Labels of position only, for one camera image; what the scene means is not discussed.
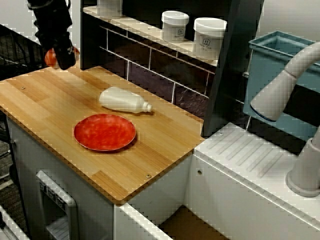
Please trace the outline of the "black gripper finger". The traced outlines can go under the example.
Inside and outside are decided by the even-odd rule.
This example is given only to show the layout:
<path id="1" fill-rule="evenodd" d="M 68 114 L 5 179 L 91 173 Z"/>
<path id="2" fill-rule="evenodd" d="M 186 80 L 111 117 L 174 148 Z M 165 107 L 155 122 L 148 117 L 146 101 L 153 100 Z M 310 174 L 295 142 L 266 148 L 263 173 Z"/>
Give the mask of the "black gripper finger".
<path id="1" fill-rule="evenodd" d="M 54 48 L 57 66 L 62 70 L 67 70 L 76 64 L 76 56 L 74 47 L 70 46 L 55 46 Z"/>

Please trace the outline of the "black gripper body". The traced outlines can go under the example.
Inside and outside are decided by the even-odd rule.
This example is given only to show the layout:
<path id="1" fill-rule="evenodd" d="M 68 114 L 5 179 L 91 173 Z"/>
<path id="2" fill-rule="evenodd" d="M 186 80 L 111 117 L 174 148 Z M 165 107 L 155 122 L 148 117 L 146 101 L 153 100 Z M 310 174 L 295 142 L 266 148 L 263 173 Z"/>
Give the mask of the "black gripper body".
<path id="1" fill-rule="evenodd" d="M 35 36 L 45 50 L 50 50 L 59 40 L 69 38 L 68 28 L 72 25 L 69 5 L 38 5 L 33 7 L 37 27 Z"/>

